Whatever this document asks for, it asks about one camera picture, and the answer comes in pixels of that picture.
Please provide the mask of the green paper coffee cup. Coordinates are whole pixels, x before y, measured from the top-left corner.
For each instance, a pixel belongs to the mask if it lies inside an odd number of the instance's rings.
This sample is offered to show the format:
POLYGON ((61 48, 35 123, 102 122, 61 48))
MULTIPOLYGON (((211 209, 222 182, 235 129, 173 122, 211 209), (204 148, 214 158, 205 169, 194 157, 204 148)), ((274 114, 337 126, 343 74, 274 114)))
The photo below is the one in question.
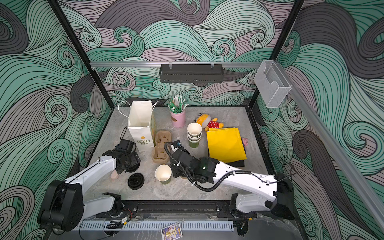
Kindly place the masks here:
POLYGON ((155 178, 163 185, 168 184, 171 181, 172 169, 169 165, 160 165, 155 171, 155 178))

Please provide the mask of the white paper bag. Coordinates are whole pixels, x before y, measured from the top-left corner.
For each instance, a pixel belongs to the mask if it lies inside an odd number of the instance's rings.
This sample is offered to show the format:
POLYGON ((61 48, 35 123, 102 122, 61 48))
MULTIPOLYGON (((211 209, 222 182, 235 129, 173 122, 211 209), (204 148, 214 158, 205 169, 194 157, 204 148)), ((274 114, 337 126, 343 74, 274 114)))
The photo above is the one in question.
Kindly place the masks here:
POLYGON ((118 104, 118 111, 128 118, 128 130, 137 145, 139 152, 151 151, 155 146, 156 121, 154 109, 158 102, 152 101, 121 101, 118 104), (122 104, 129 104, 130 114, 127 116, 120 110, 122 104))

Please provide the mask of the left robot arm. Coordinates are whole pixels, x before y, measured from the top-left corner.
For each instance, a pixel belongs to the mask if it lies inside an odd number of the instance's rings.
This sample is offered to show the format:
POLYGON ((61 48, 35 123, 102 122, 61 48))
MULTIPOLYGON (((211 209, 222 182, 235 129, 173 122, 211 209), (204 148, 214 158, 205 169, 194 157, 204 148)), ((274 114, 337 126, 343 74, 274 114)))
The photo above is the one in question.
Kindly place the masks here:
POLYGON ((137 170, 141 160, 136 149, 134 142, 122 139, 113 150, 103 153, 86 169, 64 181, 52 181, 38 213, 38 224, 69 232, 84 219, 101 213, 111 218, 120 217, 125 207, 121 195, 103 193, 89 201, 84 201, 84 195, 109 173, 120 175, 137 170))

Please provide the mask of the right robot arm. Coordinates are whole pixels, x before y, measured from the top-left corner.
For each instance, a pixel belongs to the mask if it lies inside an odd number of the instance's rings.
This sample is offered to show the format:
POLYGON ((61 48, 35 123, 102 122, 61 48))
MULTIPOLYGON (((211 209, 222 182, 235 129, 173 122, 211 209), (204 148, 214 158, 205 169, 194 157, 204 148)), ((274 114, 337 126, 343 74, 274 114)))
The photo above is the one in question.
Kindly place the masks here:
POLYGON ((203 192, 213 192, 221 185, 247 191, 246 194, 232 195, 231 211, 244 215, 270 212, 278 218, 295 219, 293 185, 289 176, 257 174, 208 157, 196 159, 184 149, 166 153, 170 157, 173 176, 187 178, 192 186, 203 192))

